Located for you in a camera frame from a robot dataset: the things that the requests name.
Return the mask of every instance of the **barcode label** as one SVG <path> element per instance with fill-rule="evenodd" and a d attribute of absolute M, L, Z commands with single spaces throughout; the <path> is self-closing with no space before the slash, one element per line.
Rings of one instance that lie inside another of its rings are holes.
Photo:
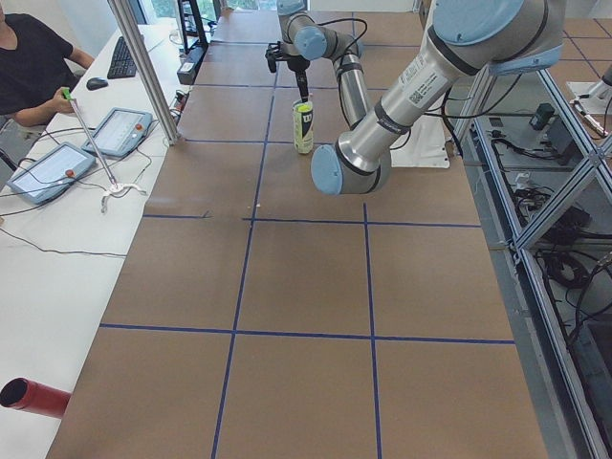
<path fill-rule="evenodd" d="M 423 55 L 417 55 L 400 75 L 400 84 L 405 97 L 416 107 L 424 108 L 437 98 L 448 80 L 434 66 L 427 66 Z"/>
<path fill-rule="evenodd" d="M 423 95 L 420 94 L 418 91 L 415 91 L 414 93 L 412 93 L 412 96 L 410 96 L 409 99 L 412 103 L 418 105 L 419 102 L 423 100 Z"/>

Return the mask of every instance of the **window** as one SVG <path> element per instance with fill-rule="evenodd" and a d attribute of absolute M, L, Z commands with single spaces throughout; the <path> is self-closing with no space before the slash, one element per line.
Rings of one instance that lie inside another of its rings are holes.
<path fill-rule="evenodd" d="M 142 6 L 147 12 L 148 22 L 155 24 L 161 18 L 176 17 L 177 1 L 176 0 L 141 0 Z M 206 20 L 214 20 L 215 13 L 212 5 L 212 0 L 198 0 L 200 14 Z"/>
<path fill-rule="evenodd" d="M 227 0 L 228 7 L 243 10 L 276 10 L 276 0 Z"/>

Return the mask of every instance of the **black t-shirt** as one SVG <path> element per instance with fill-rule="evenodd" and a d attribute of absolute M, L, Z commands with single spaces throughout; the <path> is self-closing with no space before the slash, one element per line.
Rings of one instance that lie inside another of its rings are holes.
<path fill-rule="evenodd" d="M 7 14 L 6 21 L 17 35 L 17 49 L 0 48 L 0 115 L 36 107 L 61 86 L 77 85 L 64 60 L 73 45 L 28 14 Z"/>

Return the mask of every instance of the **human arm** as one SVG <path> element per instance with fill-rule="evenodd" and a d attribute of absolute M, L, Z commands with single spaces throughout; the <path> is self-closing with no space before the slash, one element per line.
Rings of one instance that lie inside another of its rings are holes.
<path fill-rule="evenodd" d="M 72 53 L 68 56 L 68 60 L 72 60 L 75 64 L 80 65 L 83 69 L 89 69 L 94 62 L 93 57 L 79 48 L 73 48 Z"/>
<path fill-rule="evenodd" d="M 62 89 L 55 91 L 54 96 L 36 107 L 24 108 L 11 115 L 15 121 L 25 127 L 46 124 L 56 113 L 72 113 L 73 107 L 64 98 Z"/>

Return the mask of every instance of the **light blue joint cap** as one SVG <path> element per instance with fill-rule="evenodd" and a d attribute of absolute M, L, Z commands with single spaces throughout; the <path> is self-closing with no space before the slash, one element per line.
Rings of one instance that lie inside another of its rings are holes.
<path fill-rule="evenodd" d="M 449 45 L 473 45 L 504 30 L 523 3 L 525 0 L 438 0 L 433 28 Z"/>
<path fill-rule="evenodd" d="M 327 39 L 318 27 L 307 26 L 295 34 L 294 44 L 299 53 L 308 60 L 317 60 L 325 55 Z"/>
<path fill-rule="evenodd" d="M 313 154 L 310 174 L 319 191 L 340 194 L 342 191 L 342 166 L 332 145 L 322 145 Z"/>
<path fill-rule="evenodd" d="M 561 59 L 563 46 L 557 46 L 537 55 L 528 55 L 509 62 L 500 62 L 489 66 L 489 73 L 495 76 L 526 74 L 536 70 L 547 69 L 555 65 Z"/>
<path fill-rule="evenodd" d="M 308 6 L 306 0 L 278 0 L 276 10 L 279 16 L 289 16 L 298 11 L 306 11 Z"/>

